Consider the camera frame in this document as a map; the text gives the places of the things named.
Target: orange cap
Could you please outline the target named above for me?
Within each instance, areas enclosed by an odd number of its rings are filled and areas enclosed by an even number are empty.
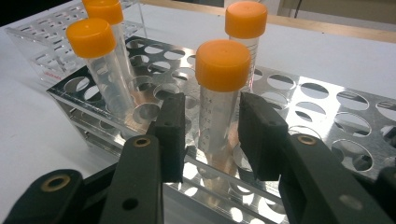
[[[264,34],[267,7],[257,2],[236,2],[225,12],[225,32],[233,37],[248,39]]]
[[[119,0],[89,0],[85,4],[89,18],[101,18],[115,25],[123,21],[122,7]]]
[[[82,5],[84,5],[85,6],[85,4],[87,4],[88,2],[91,2],[92,0],[81,0],[81,2],[82,2]]]
[[[116,40],[107,21],[99,18],[76,21],[66,29],[73,51],[81,58],[98,58],[116,47]]]
[[[241,43],[207,41],[198,48],[195,58],[198,83],[211,91],[237,91],[247,82],[250,53]]]

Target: stainless steel rack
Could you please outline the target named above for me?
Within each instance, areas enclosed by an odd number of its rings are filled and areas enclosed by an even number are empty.
[[[166,187],[240,223],[288,223],[277,182],[254,180],[238,147],[237,122],[229,145],[218,154],[195,147],[199,85],[195,51],[133,36],[127,50],[137,77],[129,83],[136,108],[126,120],[106,109],[88,69],[82,67],[47,92],[90,146],[120,155],[123,136],[145,133],[168,94],[186,94],[184,183]],[[307,77],[256,66],[253,92],[265,98],[290,126],[290,133],[319,137],[352,172],[375,179],[395,165],[396,101]]]

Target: rack hole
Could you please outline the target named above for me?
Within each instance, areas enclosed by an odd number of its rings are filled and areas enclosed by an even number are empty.
[[[290,135],[294,135],[294,134],[297,134],[297,133],[304,133],[304,134],[308,134],[308,135],[314,136],[314,137],[316,137],[318,139],[321,139],[320,135],[317,132],[315,132],[314,130],[312,130],[310,128],[307,128],[305,126],[297,125],[297,126],[292,126],[292,127],[289,128],[289,134]]]
[[[334,142],[332,153],[350,170],[367,171],[373,166],[373,158],[367,149],[352,141]]]
[[[291,78],[279,74],[271,75],[267,81],[268,84],[279,90],[290,90],[294,87],[294,82]]]
[[[254,69],[254,74],[253,74],[253,81],[257,81],[262,79],[262,71],[260,71],[259,69]]]
[[[259,220],[258,218],[253,218],[249,224],[265,224],[265,222]]]
[[[258,204],[259,214],[264,216],[264,217],[268,217],[274,223],[281,223],[282,220],[284,220],[285,215],[284,214],[280,214],[277,211],[273,210],[270,207],[270,204],[272,205],[272,203],[270,203],[270,201],[268,199],[261,198],[259,200],[259,204]]]
[[[234,183],[231,183],[231,182],[230,182],[230,188],[231,188],[235,193],[240,194],[240,195],[249,195],[249,194],[252,194],[252,192],[251,192],[250,190],[244,189],[244,188],[242,188],[241,186],[239,186],[239,185],[237,185],[237,184],[234,184]]]
[[[84,93],[84,99],[89,102],[97,102],[102,100],[102,95],[97,86],[90,87]]]
[[[145,52],[149,53],[149,54],[157,54],[157,53],[163,52],[163,46],[161,46],[159,44],[153,44],[153,45],[147,46],[145,48]]]
[[[264,98],[265,101],[267,101],[267,103],[277,111],[286,108],[288,105],[288,100],[286,100],[283,95],[276,92],[268,91],[263,93],[261,97]]]
[[[193,109],[198,105],[198,100],[192,96],[186,96],[186,109]]]
[[[192,180],[196,177],[198,174],[197,167],[189,162],[186,162],[184,164],[184,169],[183,169],[183,176],[188,178],[189,180]]]
[[[240,143],[238,143],[233,148],[233,161],[239,168],[243,169],[244,171],[252,172],[250,163],[248,162],[248,157],[242,150]]]
[[[318,105],[300,102],[296,105],[295,113],[306,121],[318,122],[326,119],[326,112]]]
[[[171,68],[171,65],[166,62],[156,62],[148,66],[148,71],[151,74],[162,74],[167,72]]]
[[[126,44],[126,47],[129,49],[140,49],[145,46],[146,46],[145,42],[141,39],[133,40]]]
[[[108,123],[104,122],[104,121],[100,121],[99,125],[101,128],[109,130],[109,129],[113,129],[114,127],[109,125]]]
[[[166,51],[165,54],[163,55],[163,57],[165,57],[166,59],[169,60],[178,60],[181,59],[182,57],[184,57],[186,53],[181,50],[181,49],[172,49],[169,51]]]
[[[184,191],[184,194],[186,194],[189,197],[192,197],[198,192],[198,188],[189,188],[186,191]]]
[[[195,75],[195,71],[187,67],[178,68],[172,73],[173,78],[181,81],[187,81],[190,78],[192,78],[194,75]]]
[[[349,113],[337,114],[334,118],[334,123],[345,133],[357,137],[367,136],[371,132],[370,125],[366,120]]]
[[[154,89],[154,96],[159,100],[164,100],[171,94],[179,93],[180,89],[177,85],[171,83],[161,84]]]
[[[131,66],[139,67],[149,62],[149,57],[146,55],[135,55],[131,59]]]
[[[135,24],[126,24],[124,23],[124,34],[127,35],[128,37],[131,37],[134,32],[136,32],[139,29],[139,26]]]
[[[301,91],[305,95],[316,99],[324,99],[329,96],[329,92],[326,88],[316,83],[304,83],[301,86]]]
[[[191,55],[190,57],[188,57],[187,62],[189,64],[195,65],[195,55]]]
[[[350,91],[341,91],[337,94],[338,102],[349,109],[365,110],[369,103],[361,96]]]
[[[384,140],[392,147],[396,147],[396,127],[385,126],[381,129]]]
[[[81,91],[84,90],[88,84],[90,84],[90,80],[87,77],[75,77],[64,85],[64,90],[66,92]]]
[[[265,202],[267,203],[268,207],[270,207],[274,212],[286,215],[285,207],[283,207],[282,205],[274,203],[273,201],[268,199],[265,199]]]
[[[376,107],[383,116],[396,121],[396,104],[393,102],[380,102]]]
[[[160,113],[160,107],[156,104],[139,105],[133,113],[134,121],[140,124],[154,121]]]
[[[131,91],[146,91],[152,87],[152,77],[149,76],[136,77],[129,83]]]
[[[242,220],[244,220],[244,215],[242,214],[242,211],[239,208],[232,207],[230,209],[230,214],[233,220],[237,223],[242,222]]]

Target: white table surface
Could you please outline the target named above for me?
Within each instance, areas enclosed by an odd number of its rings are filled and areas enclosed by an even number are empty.
[[[0,28],[0,220],[40,176],[75,169],[87,177],[118,159],[87,147],[4,31],[77,2]],[[153,6],[142,11],[150,39],[197,49],[207,40],[228,38],[222,16]],[[256,64],[396,98],[396,44],[267,24]],[[166,222],[189,223],[172,217],[179,215],[175,211],[165,206]]]

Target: clear plastic tube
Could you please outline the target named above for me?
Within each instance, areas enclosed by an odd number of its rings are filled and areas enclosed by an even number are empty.
[[[121,74],[127,84],[135,78],[134,70],[125,47],[125,37],[122,28],[123,12],[118,0],[84,0],[84,7],[89,18],[101,18],[111,25],[116,39],[116,56],[120,63]]]
[[[99,58],[85,59],[107,109],[118,119],[125,120],[134,103],[120,72],[115,50]]]
[[[236,99],[250,65],[248,49],[233,40],[207,41],[198,48],[195,76],[200,89],[197,147],[219,154],[228,145]]]
[[[112,25],[111,29],[113,30],[114,37],[117,40],[117,46],[115,48],[115,51],[120,63],[122,75],[125,79],[125,82],[130,83],[132,79],[136,77],[136,75],[134,74],[134,69],[132,68],[131,61],[129,60],[128,56],[128,51],[126,50],[122,25],[120,23]]]
[[[198,148],[203,152],[214,153],[227,145],[238,93],[211,91],[201,87]]]
[[[249,73],[247,76],[247,83],[245,84],[244,87],[242,87],[241,91],[248,91],[252,92],[252,86],[253,86],[253,76],[254,76],[254,69],[256,65],[256,55],[257,55],[257,48],[259,47],[259,38],[249,38],[249,39],[241,39],[241,38],[236,38],[233,36],[230,36],[231,40],[237,41],[243,45],[245,45],[250,52],[250,66],[249,66]]]
[[[67,38],[77,56],[84,59],[107,109],[125,121],[134,102],[121,73],[116,54],[117,42],[110,24],[99,18],[89,18],[71,24]]]

